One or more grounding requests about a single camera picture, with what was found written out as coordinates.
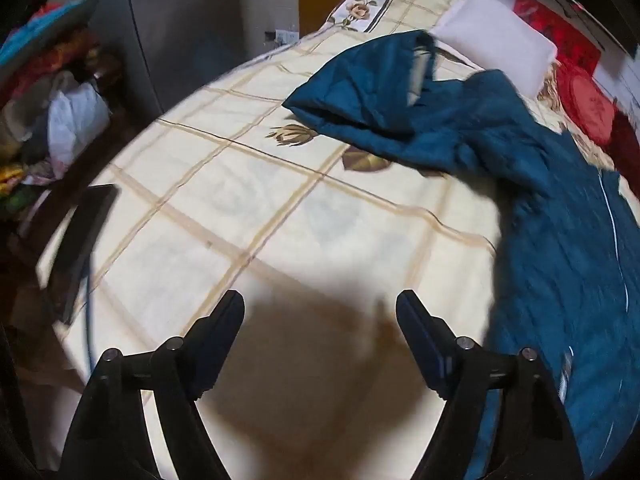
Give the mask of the grey refrigerator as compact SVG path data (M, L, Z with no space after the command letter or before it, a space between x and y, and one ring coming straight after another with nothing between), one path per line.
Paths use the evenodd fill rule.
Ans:
M90 22L148 119L246 58L240 0L98 0Z

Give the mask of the cream floral plaid bedspread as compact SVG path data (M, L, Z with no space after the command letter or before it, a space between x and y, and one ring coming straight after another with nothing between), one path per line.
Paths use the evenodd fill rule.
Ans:
M500 206L490 181L393 164L319 136L284 99L334 55L438 29L463 0L347 0L320 32L191 94L110 162L89 315L58 331L89 353L152 350L238 290L247 317L198 410L235 479L405 479L442 401L398 332L413 289L483 337ZM92 341L87 348L85 338Z

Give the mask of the teal quilted down jacket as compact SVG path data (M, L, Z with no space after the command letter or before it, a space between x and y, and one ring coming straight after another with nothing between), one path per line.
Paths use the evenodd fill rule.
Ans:
M423 30L327 62L285 107L306 127L391 162L481 176L511 194L489 348L540 351L587 478L639 427L639 226L620 175L536 122L498 70L439 80Z

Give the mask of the red heart-shaped cushion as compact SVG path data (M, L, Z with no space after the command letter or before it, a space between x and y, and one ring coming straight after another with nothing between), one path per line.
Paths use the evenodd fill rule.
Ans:
M586 136L599 146L611 141L615 106L581 67L561 64L556 86L565 113Z

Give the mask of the black phone on bed edge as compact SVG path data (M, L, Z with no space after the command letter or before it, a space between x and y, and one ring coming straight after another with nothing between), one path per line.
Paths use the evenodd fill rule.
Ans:
M47 282L49 304L60 323L73 321L80 285L89 276L94 246L118 193L114 184L90 186L66 226Z

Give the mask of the cluttered side shelf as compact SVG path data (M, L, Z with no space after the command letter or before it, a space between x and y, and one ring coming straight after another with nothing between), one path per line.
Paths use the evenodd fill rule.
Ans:
M98 4L47 2L1 46L4 222L24 216L59 181L52 171L47 134L48 108L56 90L67 92L91 82L106 102L111 122L122 111L122 62L102 47L90 28Z

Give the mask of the white plastic bag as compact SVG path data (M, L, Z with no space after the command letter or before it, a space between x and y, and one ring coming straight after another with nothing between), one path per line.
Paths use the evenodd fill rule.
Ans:
M110 110L91 82L63 92L56 90L48 108L48 149L56 180L60 180L84 149L111 122Z

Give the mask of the red banner with characters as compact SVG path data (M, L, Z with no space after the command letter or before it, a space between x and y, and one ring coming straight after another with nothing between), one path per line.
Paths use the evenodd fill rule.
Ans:
M577 28L538 0L514 0L513 12L558 49L556 59L594 74L601 51Z

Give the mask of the white square pillow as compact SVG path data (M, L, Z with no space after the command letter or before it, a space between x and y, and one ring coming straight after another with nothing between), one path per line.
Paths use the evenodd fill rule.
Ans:
M544 86L558 48L499 0L457 0L430 34L484 70L501 70L526 98Z

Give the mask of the dark red velvet cushion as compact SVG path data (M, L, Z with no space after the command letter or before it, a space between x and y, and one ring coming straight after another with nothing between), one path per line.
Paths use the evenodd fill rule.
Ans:
M616 110L612 122L606 154L611 157L618 172L627 180L635 196L640 192L640 148L627 116Z

